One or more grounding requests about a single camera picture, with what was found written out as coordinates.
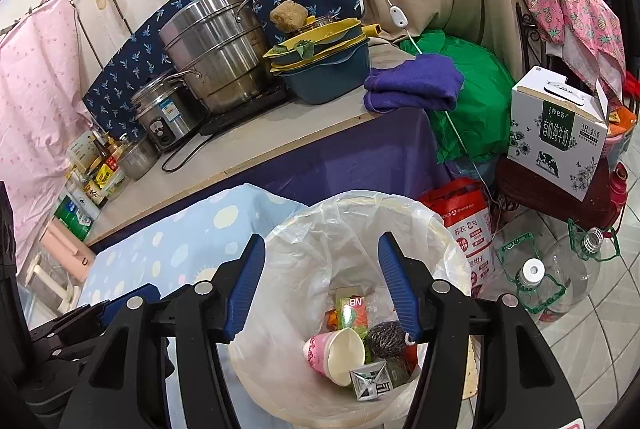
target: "purple towel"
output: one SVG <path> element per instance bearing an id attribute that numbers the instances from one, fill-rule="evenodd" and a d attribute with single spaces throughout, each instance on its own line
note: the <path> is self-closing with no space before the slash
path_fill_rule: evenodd
<path id="1" fill-rule="evenodd" d="M 379 114 L 407 107 L 450 112 L 456 107 L 464 80 L 450 57 L 419 54 L 395 68 L 371 69 L 364 81 L 369 90 L 364 105 Z"/>

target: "white cable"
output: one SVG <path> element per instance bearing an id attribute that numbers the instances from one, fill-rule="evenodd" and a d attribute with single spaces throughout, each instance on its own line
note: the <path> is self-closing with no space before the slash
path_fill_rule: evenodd
<path id="1" fill-rule="evenodd" d="M 395 7 L 393 3 L 391 3 L 391 0 L 386 0 L 386 2 L 388 3 L 389 7 L 390 7 L 390 12 L 392 11 L 392 8 Z M 404 27 L 404 32 L 407 34 L 407 37 L 409 38 L 409 40 L 411 41 L 411 43 L 414 45 L 414 48 L 418 51 L 418 53 L 422 53 L 422 50 L 420 50 L 420 47 L 418 47 L 418 44 L 414 41 L 414 38 L 411 37 L 411 34 L 409 34 L 409 30 L 408 30 L 408 22 L 406 23 L 406 26 Z M 480 179 L 480 181 L 482 182 L 482 184 L 484 185 L 484 188 L 486 189 L 486 194 L 488 196 L 488 198 L 498 206 L 498 222 L 500 221 L 500 214 L 502 213 L 500 204 L 494 200 L 494 198 L 491 196 L 491 190 L 489 189 L 489 186 L 486 184 L 486 182 L 484 181 L 484 178 L 482 178 L 482 175 L 480 174 L 480 171 L 478 169 L 478 166 L 476 165 L 476 163 L 471 159 L 471 155 L 469 155 L 469 152 L 465 146 L 465 143 L 462 142 L 462 138 L 460 137 L 460 133 L 458 133 L 458 130 L 456 129 L 455 125 L 453 124 L 453 121 L 451 120 L 451 117 L 449 117 L 449 112 L 444 112 L 445 117 L 447 117 L 447 120 L 449 121 L 449 124 L 451 126 L 451 128 L 453 129 L 453 132 L 456 134 L 456 137 L 458 137 L 458 141 L 460 142 L 460 146 L 462 146 L 462 149 L 465 151 L 466 155 L 468 155 L 469 160 L 471 161 L 471 164 L 473 164 L 474 169 L 476 170 L 476 173 L 478 173 L 478 178 Z"/>
<path id="2" fill-rule="evenodd" d="M 418 46 L 418 43 L 415 42 L 414 38 L 411 37 L 411 34 L 409 34 L 409 31 L 406 28 L 404 29 L 404 31 L 408 35 L 409 41 L 411 41 L 411 43 L 414 45 L 414 48 L 418 51 L 418 53 L 421 54 L 422 50 L 420 50 L 420 47 Z M 484 188 L 486 189 L 487 197 L 494 204 L 496 204 L 498 206 L 498 219 L 497 219 L 496 223 L 499 223 L 500 222 L 500 215 L 502 214 L 502 208 L 500 207 L 500 203 L 498 203 L 496 200 L 494 200 L 494 198 L 491 196 L 491 190 L 489 189 L 489 186 L 484 181 L 484 178 L 482 178 L 482 175 L 480 174 L 480 170 L 478 169 L 478 166 L 476 165 L 476 162 L 474 162 L 473 159 L 471 158 L 471 155 L 469 154 L 469 151 L 466 148 L 465 143 L 462 142 L 462 137 L 460 136 L 460 133 L 458 132 L 458 130 L 455 127 L 455 125 L 453 124 L 453 121 L 451 120 L 451 117 L 449 116 L 449 112 L 445 111 L 444 112 L 444 116 L 447 117 L 447 120 L 449 121 L 449 125 L 451 126 L 451 129 L 453 130 L 453 132 L 458 137 L 458 141 L 460 142 L 460 146 L 462 146 L 462 149 L 465 150 L 465 153 L 469 157 L 469 160 L 471 161 L 471 164 L 473 164 L 474 169 L 476 170 L 476 173 L 478 173 L 478 178 L 480 179 L 480 181 L 482 182 L 482 185 L 484 185 Z"/>

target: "tiled floor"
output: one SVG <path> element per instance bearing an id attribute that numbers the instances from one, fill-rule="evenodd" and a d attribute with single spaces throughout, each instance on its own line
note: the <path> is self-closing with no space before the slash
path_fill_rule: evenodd
<path id="1" fill-rule="evenodd" d="M 640 367 L 640 135 L 622 162 L 629 172 L 627 208 L 618 235 L 622 258 L 602 263 L 590 296 L 542 330 L 578 400 L 586 429 L 598 427 Z M 508 223 L 494 243 L 527 231 L 536 235 L 536 246 L 544 253 L 566 234 L 566 224 L 528 210 Z M 613 250 L 609 240 L 605 243 L 604 250 Z M 463 402 L 458 429 L 471 428 L 475 406 L 475 398 Z"/>

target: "red bottle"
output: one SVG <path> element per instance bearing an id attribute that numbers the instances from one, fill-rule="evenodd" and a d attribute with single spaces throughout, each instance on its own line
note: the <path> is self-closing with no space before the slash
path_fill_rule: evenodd
<path id="1" fill-rule="evenodd" d="M 626 179 L 628 173 L 622 162 L 618 162 L 616 168 L 609 177 L 609 196 L 611 203 L 616 206 L 616 213 L 619 215 L 622 207 L 626 204 Z"/>

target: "paper cup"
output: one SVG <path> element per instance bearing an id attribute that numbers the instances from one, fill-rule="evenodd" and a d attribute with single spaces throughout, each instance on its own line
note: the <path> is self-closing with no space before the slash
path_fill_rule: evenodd
<path id="1" fill-rule="evenodd" d="M 303 349 L 314 370 L 341 386 L 350 385 L 349 372 L 364 364 L 364 343 L 351 328 L 319 333 Z"/>

